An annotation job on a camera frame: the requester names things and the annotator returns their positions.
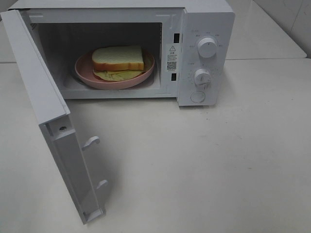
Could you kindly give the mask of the white bread sandwich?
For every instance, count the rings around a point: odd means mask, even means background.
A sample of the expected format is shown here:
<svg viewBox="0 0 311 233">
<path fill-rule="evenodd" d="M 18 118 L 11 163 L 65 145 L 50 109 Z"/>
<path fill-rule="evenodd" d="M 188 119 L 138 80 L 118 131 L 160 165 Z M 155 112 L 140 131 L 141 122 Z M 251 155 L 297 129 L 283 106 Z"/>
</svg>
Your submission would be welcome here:
<svg viewBox="0 0 311 233">
<path fill-rule="evenodd" d="M 92 54 L 93 74 L 109 82 L 130 80 L 146 72 L 151 65 L 140 46 L 100 48 Z"/>
</svg>

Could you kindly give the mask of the white warning label sticker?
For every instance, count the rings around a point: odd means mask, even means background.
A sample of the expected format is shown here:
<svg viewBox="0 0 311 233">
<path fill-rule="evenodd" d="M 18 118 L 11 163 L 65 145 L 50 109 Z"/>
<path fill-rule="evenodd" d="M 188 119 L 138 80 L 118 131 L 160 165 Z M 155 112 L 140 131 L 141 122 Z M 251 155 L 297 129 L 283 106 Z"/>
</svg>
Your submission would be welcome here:
<svg viewBox="0 0 311 233">
<path fill-rule="evenodd" d="M 176 73 L 178 71 L 180 55 L 180 45 L 177 43 L 167 44 L 165 48 L 165 69 L 168 72 Z"/>
</svg>

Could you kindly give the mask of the round white door-release button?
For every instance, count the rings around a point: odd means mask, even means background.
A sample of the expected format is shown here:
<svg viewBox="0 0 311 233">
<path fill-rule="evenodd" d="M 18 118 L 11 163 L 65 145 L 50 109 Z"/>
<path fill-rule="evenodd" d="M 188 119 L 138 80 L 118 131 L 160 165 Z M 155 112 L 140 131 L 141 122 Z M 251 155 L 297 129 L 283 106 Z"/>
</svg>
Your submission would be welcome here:
<svg viewBox="0 0 311 233">
<path fill-rule="evenodd" d="M 203 102 L 205 100 L 205 93 L 202 92 L 202 91 L 196 91 L 196 92 L 193 92 L 190 96 L 190 99 L 192 102 L 194 103 L 200 103 L 200 102 Z"/>
</svg>

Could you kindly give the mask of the pink round plate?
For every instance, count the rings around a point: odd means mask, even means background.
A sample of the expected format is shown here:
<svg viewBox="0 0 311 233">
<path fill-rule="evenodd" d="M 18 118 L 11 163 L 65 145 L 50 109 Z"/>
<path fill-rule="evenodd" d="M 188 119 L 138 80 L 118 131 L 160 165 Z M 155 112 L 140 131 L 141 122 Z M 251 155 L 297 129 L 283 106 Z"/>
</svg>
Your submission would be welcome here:
<svg viewBox="0 0 311 233">
<path fill-rule="evenodd" d="M 100 90 L 122 90 L 135 87 L 147 80 L 156 66 L 154 57 L 147 51 L 143 52 L 145 69 L 139 75 L 128 80 L 113 81 L 103 71 L 94 71 L 92 63 L 92 52 L 88 52 L 78 58 L 75 63 L 75 71 L 78 78 L 86 85 Z"/>
</svg>

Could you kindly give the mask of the white microwave oven body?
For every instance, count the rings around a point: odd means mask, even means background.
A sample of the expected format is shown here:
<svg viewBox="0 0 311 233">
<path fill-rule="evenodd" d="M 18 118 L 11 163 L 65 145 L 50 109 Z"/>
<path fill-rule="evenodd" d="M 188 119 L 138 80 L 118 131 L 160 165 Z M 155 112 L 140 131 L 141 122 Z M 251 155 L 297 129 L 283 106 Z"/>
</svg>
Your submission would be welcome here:
<svg viewBox="0 0 311 233">
<path fill-rule="evenodd" d="M 26 12 L 38 35 L 48 69 L 64 99 L 176 98 L 180 106 L 214 105 L 235 14 L 224 0 L 19 0 L 8 8 Z M 214 37 L 218 49 L 203 58 L 198 41 Z M 176 73 L 165 69 L 167 44 L 180 45 Z M 67 89 L 67 75 L 81 55 L 102 47 L 140 45 L 155 59 L 159 89 Z M 211 74 L 209 84 L 196 86 L 198 69 Z M 205 93 L 200 103 L 193 92 Z"/>
</svg>

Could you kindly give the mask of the glass microwave turntable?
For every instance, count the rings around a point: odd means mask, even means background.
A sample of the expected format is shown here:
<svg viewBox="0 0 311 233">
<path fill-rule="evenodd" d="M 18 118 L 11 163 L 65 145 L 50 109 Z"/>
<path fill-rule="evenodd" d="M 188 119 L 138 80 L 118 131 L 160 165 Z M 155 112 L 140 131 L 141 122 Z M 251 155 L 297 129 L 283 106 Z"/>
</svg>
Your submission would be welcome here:
<svg viewBox="0 0 311 233">
<path fill-rule="evenodd" d="M 79 78 L 67 75 L 63 80 L 63 85 L 67 89 L 75 90 L 98 90 L 98 88 L 93 88 L 86 85 Z M 152 75 L 147 78 L 142 83 L 126 88 L 125 90 L 136 90 L 136 89 L 159 89 L 160 88 L 160 79 L 158 75 L 155 75 L 153 72 Z"/>
</svg>

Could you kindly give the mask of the lower white timer knob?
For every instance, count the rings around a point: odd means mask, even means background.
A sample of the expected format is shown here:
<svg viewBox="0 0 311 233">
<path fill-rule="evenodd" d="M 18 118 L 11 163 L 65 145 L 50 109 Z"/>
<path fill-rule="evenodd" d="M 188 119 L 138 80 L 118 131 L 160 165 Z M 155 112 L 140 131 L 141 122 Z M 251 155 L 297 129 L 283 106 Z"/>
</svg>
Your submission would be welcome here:
<svg viewBox="0 0 311 233">
<path fill-rule="evenodd" d="M 211 74 L 207 69 L 198 69 L 195 71 L 193 79 L 196 86 L 206 85 L 211 81 Z"/>
</svg>

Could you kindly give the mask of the upper white power knob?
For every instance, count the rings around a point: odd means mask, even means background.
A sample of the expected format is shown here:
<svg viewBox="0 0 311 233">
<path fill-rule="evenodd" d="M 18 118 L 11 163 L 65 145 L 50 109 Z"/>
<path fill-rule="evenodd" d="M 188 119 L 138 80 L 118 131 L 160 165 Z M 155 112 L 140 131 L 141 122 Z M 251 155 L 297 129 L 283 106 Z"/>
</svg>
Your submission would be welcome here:
<svg viewBox="0 0 311 233">
<path fill-rule="evenodd" d="M 214 56 L 218 49 L 218 42 L 212 36 L 206 36 L 198 41 L 198 53 L 203 58 Z"/>
</svg>

